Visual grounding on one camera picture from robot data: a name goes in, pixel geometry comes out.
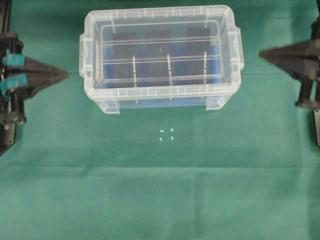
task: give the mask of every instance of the green cloth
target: green cloth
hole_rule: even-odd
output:
[[[85,95],[88,12],[217,4],[233,9],[245,60],[223,109],[105,115]],[[308,39],[317,16],[313,0],[13,0],[10,30],[23,53],[70,79],[25,102],[28,123],[0,158],[0,239],[320,239],[313,115],[294,106],[299,83],[258,58]]]

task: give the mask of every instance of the plastic box lid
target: plastic box lid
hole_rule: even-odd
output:
[[[85,93],[109,114],[195,99],[218,109],[238,90],[243,67],[241,32],[226,5],[92,11],[80,36]]]

